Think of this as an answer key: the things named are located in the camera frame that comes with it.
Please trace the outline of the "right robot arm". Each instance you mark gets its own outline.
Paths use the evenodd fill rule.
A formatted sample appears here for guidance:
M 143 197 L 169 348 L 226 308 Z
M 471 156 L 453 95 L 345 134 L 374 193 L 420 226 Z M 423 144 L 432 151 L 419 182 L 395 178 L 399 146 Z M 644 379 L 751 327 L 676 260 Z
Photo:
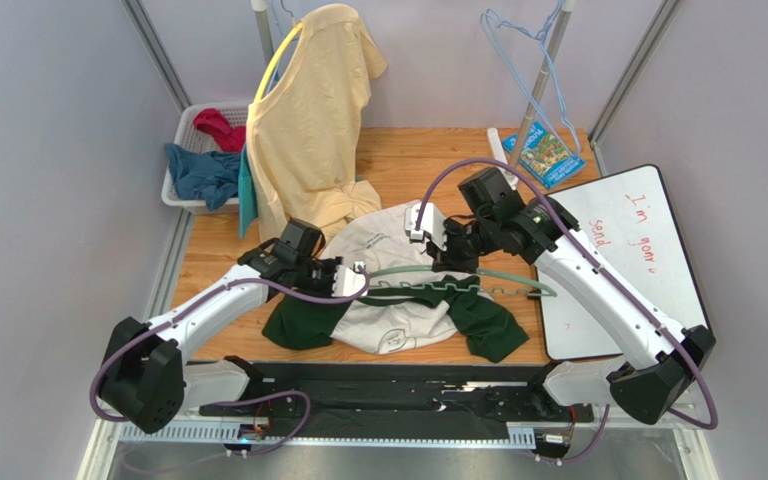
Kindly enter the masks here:
M 469 209 L 461 223 L 431 202 L 460 161 L 431 183 L 404 213 L 410 242 L 425 246 L 438 271 L 473 273 L 481 257 L 497 251 L 522 259 L 558 283 L 620 348 L 614 359 L 550 364 L 538 382 L 558 406 L 616 406 L 654 425 L 671 414 L 713 430 L 719 417 L 702 368 L 716 345 L 705 325 L 685 326 L 631 285 L 606 260 L 577 219 L 516 169 L 481 158 L 483 170 L 458 189 Z

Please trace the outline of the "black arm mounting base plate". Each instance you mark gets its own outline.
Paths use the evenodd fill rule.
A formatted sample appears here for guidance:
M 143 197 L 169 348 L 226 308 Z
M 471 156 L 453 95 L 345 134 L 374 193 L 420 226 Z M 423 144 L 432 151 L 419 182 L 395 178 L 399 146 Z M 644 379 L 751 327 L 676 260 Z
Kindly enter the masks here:
M 502 440 L 525 422 L 590 426 L 592 410 L 560 407 L 539 393 L 536 366 L 257 362 L 244 398 L 296 390 L 312 409 L 303 437 Z

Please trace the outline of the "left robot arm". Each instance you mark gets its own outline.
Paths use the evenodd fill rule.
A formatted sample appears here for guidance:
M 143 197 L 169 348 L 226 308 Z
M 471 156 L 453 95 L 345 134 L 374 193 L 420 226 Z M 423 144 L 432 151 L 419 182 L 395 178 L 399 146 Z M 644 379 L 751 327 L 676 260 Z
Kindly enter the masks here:
M 340 258 L 319 259 L 324 235 L 293 219 L 277 238 L 243 254 L 218 281 L 182 305 L 147 321 L 127 317 L 112 331 L 92 379 L 89 402 L 111 422 L 147 434 L 181 413 L 243 397 L 254 375 L 238 359 L 196 363 L 193 355 L 239 317 L 284 293 L 314 305 L 361 296 L 363 268 Z

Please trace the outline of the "green and white t-shirt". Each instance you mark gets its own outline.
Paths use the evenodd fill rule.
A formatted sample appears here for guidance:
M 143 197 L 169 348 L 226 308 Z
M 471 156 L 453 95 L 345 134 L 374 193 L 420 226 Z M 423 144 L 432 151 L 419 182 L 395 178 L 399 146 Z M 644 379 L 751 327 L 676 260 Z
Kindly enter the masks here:
M 432 272 L 422 245 L 409 241 L 404 203 L 366 214 L 326 245 L 326 257 L 361 261 L 368 272 L 386 274 L 388 287 L 371 283 L 366 296 L 338 305 L 286 297 L 272 311 L 262 334 L 291 350 L 309 350 L 338 340 L 367 353 L 386 355 L 425 347 L 460 333 L 468 351 L 498 363 L 526 343 L 515 316 L 478 291 L 480 279 L 463 273 Z

